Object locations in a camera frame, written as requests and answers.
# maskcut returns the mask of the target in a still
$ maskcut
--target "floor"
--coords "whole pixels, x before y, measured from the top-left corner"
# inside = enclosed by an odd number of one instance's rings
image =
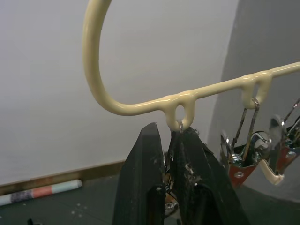
[[[90,180],[81,189],[0,207],[0,225],[110,225],[118,176]],[[300,204],[276,200],[247,187],[238,196],[253,225],[298,225]],[[165,225],[176,225],[172,218]]]

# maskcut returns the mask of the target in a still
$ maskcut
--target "cream hanger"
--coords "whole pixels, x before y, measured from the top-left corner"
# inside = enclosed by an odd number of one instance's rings
[[[96,101],[106,110],[123,116],[134,116],[161,110],[165,113],[166,122],[171,130],[179,131],[180,125],[176,120],[176,108],[181,105],[185,110],[182,121],[183,129],[188,128],[195,116],[195,102],[197,99],[215,95],[228,90],[240,88],[242,90],[242,102],[245,108],[254,109],[252,95],[254,87],[258,84],[256,99],[261,104],[267,97],[271,80],[282,75],[300,71],[300,62],[295,62],[282,67],[245,75],[233,80],[216,83],[206,87],[187,90],[178,94],[165,96],[149,102],[134,105],[126,105],[114,100],[104,88],[99,71],[99,43],[103,21],[112,0],[90,0],[85,13],[83,26],[83,65],[90,90]],[[276,178],[267,177],[276,183]]]

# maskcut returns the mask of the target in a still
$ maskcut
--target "hanger bar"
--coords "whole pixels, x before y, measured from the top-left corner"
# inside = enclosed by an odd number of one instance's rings
[[[165,96],[149,102],[126,105],[114,100],[104,88],[99,71],[99,43],[105,14],[112,0],[90,0],[85,14],[83,26],[83,65],[90,90],[96,101],[111,113],[122,116],[134,116],[161,110],[165,113],[166,122],[173,131],[179,131],[176,120],[176,108],[181,105],[185,110],[182,121],[183,129],[187,129],[194,120],[195,102],[197,99],[215,95],[224,91],[239,88],[242,90],[242,102],[245,108],[254,109],[251,100],[255,85],[258,84],[256,99],[261,104],[267,97],[272,78],[300,71],[300,62],[282,67],[245,75],[225,82],[206,87],[187,90],[178,94]]]

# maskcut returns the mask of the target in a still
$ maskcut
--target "gray wall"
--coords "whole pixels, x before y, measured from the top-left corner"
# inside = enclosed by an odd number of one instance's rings
[[[299,9],[298,0],[241,0],[221,80],[300,61]],[[272,81],[268,98],[259,111],[255,130],[267,131],[271,115],[284,117],[288,113],[295,100],[300,97],[299,85],[300,73]],[[216,154],[220,149],[221,130],[224,129],[233,138],[242,111],[240,90],[218,96],[208,141]],[[296,114],[289,120],[290,123],[294,121]],[[252,115],[253,111],[249,111],[239,144],[246,141]],[[299,200],[300,158],[287,169],[281,185],[271,185],[259,168],[248,178],[246,185],[265,194]]]
[[[117,116],[90,93],[82,63],[87,3],[0,1],[0,184],[123,160],[154,121],[167,149],[162,112]],[[113,0],[100,43],[106,89],[134,104],[219,82],[237,4]],[[203,140],[216,99],[196,105],[193,126]]]

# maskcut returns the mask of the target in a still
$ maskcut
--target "wooden baseboard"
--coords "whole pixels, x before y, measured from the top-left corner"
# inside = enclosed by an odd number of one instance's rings
[[[0,195],[7,195],[13,192],[24,191],[70,180],[79,179],[84,182],[96,178],[113,176],[119,174],[124,162],[125,161],[119,161],[105,165],[92,166],[78,170],[61,172],[49,176],[38,177],[30,180],[0,185]]]

